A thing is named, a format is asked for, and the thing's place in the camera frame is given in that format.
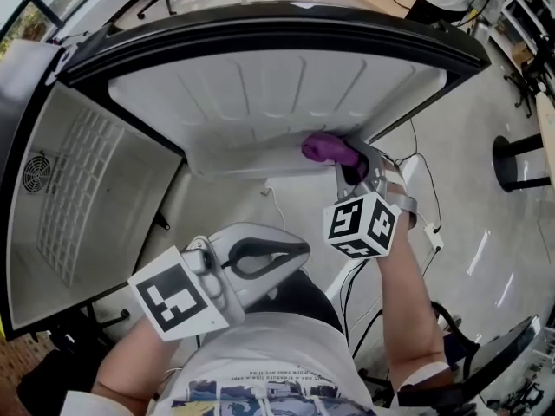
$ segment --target white cable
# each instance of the white cable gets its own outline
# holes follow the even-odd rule
[[[274,205],[276,206],[277,210],[279,211],[279,214],[280,214],[281,218],[284,221],[284,226],[282,228],[284,229],[284,231],[286,231],[286,229],[285,229],[285,215],[284,215],[284,212],[281,211],[281,208],[278,205],[278,199],[276,198],[276,190],[274,190],[273,186],[268,186],[268,190],[273,193]],[[309,279],[312,280],[312,276],[310,275],[309,269],[306,268],[306,266],[304,266],[304,265],[301,268],[304,268],[304,270],[306,271],[306,276],[308,276]]]
[[[370,305],[370,308],[368,309],[368,311],[367,311],[366,313],[364,313],[364,314],[358,319],[358,321],[355,322],[355,325],[353,325],[353,326],[350,328],[350,330],[349,330],[349,337],[350,337],[350,334],[351,334],[351,333],[353,332],[353,330],[355,329],[355,327],[356,327],[360,322],[362,322],[362,319],[364,319],[367,315],[370,314],[370,311],[372,311],[372,309],[374,308],[374,305],[376,305],[377,302],[378,302],[380,299],[382,299],[381,296],[378,297],[378,298],[374,301],[374,303],[372,303],[372,305]]]
[[[417,213],[417,214],[421,217],[421,219],[424,221],[424,224],[428,224],[428,221],[426,220],[426,218],[425,218],[424,216],[422,216],[422,213],[421,213],[421,212],[417,211],[416,213]]]
[[[306,276],[308,276],[309,279],[312,280],[312,276],[310,275],[309,269],[306,268],[304,265],[301,267],[301,269],[304,269]]]
[[[276,190],[274,190],[273,186],[268,186],[268,190],[270,190],[273,193],[274,205],[276,206],[277,210],[279,211],[279,214],[281,215],[281,218],[284,221],[284,226],[282,226],[282,228],[285,230],[285,215],[284,215],[284,212],[281,211],[281,208],[278,205],[278,199],[276,198]]]

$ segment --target wire rack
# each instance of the wire rack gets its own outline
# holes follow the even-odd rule
[[[63,141],[42,208],[37,248],[69,287],[91,206],[123,132],[83,108]]]

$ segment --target plug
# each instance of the plug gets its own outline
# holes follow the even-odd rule
[[[441,234],[435,229],[434,224],[427,224],[424,227],[424,232],[426,233],[426,236],[428,236],[428,239],[432,244],[432,248],[434,248],[436,252],[443,250],[443,239],[441,238]]]

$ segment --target fan vent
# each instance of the fan vent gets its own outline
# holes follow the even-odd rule
[[[39,192],[47,186],[51,174],[49,160],[44,156],[35,156],[23,168],[23,187],[28,192]]]

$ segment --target black pants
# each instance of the black pants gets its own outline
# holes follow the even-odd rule
[[[295,271],[277,287],[277,296],[266,296],[246,313],[292,313],[325,322],[343,332],[337,313],[326,295],[301,271]]]
[[[443,10],[428,0],[416,0],[405,18],[422,24],[432,24],[444,20],[445,22],[458,22],[467,12],[465,10]]]

